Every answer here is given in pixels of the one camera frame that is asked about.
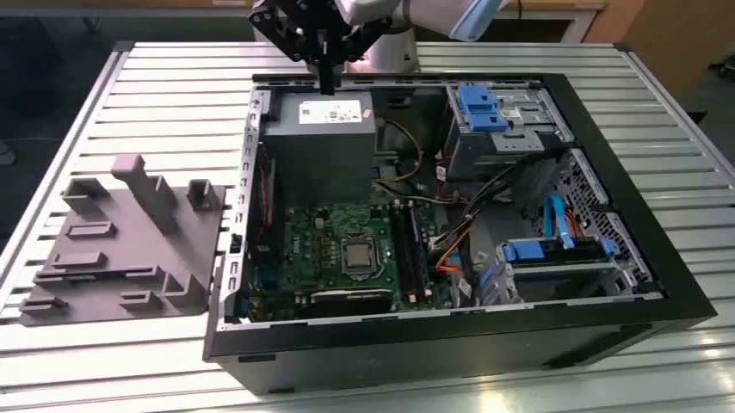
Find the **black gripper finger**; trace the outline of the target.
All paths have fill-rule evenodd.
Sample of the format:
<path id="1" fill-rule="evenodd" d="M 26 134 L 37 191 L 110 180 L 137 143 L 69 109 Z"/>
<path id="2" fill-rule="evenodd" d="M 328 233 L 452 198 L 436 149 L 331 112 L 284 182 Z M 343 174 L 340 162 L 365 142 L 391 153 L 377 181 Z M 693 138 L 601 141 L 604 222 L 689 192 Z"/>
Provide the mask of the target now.
<path id="1" fill-rule="evenodd" d="M 327 94 L 335 94 L 336 87 L 341 84 L 340 73 L 345 62 L 359 60 L 368 48 L 381 36 L 380 24 L 364 24 L 349 35 L 343 35 L 331 30 L 327 36 Z"/>
<path id="2" fill-rule="evenodd" d="M 315 39 L 290 42 L 282 35 L 285 14 L 280 10 L 281 1 L 254 1 L 248 20 L 253 28 L 265 36 L 282 54 L 293 61 L 303 61 L 319 80 L 319 91 L 327 96 L 327 45 L 325 30 L 317 32 Z"/>

